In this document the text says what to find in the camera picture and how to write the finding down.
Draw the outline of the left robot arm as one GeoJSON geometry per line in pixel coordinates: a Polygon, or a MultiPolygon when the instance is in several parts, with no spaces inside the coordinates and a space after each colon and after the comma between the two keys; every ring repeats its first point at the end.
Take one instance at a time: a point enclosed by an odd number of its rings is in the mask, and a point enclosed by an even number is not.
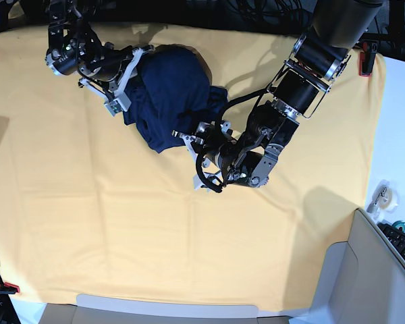
{"type": "Polygon", "coordinates": [[[214,122],[200,122],[191,134],[173,131],[195,162],[194,189],[220,193],[228,185],[265,185],[298,117],[308,119],[313,101],[331,90],[382,5],[318,1],[310,26],[266,87],[226,103],[214,122]]]}

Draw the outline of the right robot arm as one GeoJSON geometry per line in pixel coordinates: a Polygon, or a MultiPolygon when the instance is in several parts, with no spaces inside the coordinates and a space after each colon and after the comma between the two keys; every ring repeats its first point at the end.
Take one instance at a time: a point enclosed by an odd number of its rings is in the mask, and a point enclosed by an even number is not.
{"type": "Polygon", "coordinates": [[[89,19],[96,10],[112,1],[50,1],[49,48],[45,61],[58,76],[80,75],[78,86],[87,87],[111,106],[128,105],[120,97],[128,80],[136,75],[136,66],[143,55],[155,51],[153,45],[129,45],[115,49],[102,43],[91,28],[89,19]]]}

